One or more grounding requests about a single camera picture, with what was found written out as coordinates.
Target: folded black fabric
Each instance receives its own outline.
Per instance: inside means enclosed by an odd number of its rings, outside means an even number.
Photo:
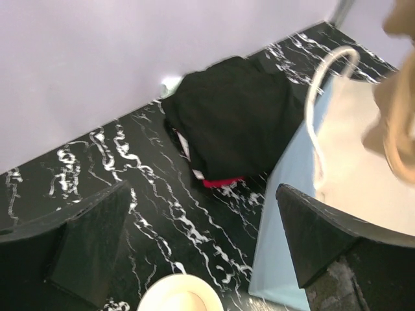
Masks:
[[[295,100],[283,72],[233,57],[187,75],[161,105],[189,143],[191,168],[218,180],[274,168],[299,124]]]

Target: red fabric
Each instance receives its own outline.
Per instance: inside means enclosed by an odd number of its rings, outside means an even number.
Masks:
[[[214,181],[203,179],[203,186],[205,186],[206,188],[219,188],[221,186],[229,186],[234,181],[239,181],[243,179],[244,179],[243,177],[214,180]]]

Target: marble tabletop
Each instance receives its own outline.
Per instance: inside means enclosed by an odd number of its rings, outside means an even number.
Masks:
[[[361,53],[356,78],[376,82],[394,69],[326,23],[254,57],[268,71],[284,70],[303,100],[316,65],[340,45]],[[149,286],[180,272],[210,283],[225,310],[286,310],[248,295],[267,174],[204,188],[164,120],[155,100],[1,175],[0,229],[64,209],[127,179],[132,188],[126,238],[105,311],[135,310]]]

